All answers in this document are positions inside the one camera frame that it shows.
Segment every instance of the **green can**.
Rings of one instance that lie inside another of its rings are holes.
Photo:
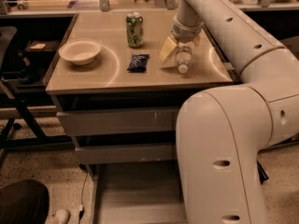
[[[127,40],[131,48],[143,45],[143,18],[138,12],[129,13],[126,17]]]

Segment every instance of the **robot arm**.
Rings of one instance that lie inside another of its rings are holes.
[[[192,40],[202,21],[243,84],[199,92],[179,111],[188,222],[265,224],[257,153],[299,132],[299,62],[227,0],[181,0],[174,37]]]

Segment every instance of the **bottle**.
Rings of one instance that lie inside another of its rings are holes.
[[[181,74],[185,74],[192,65],[192,49],[188,46],[181,46],[175,57],[176,66]]]

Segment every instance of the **white bowl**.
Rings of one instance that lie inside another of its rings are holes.
[[[64,60],[77,65],[91,63],[101,51],[101,46],[91,39],[78,39],[65,43],[59,49],[59,55]]]

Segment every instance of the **cable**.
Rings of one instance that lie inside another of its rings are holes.
[[[83,187],[82,187],[82,192],[81,192],[81,200],[80,200],[80,205],[79,205],[79,212],[78,212],[78,224],[83,218],[84,215],[84,207],[83,207],[83,193],[84,193],[84,188],[87,180],[88,172],[86,172]]]

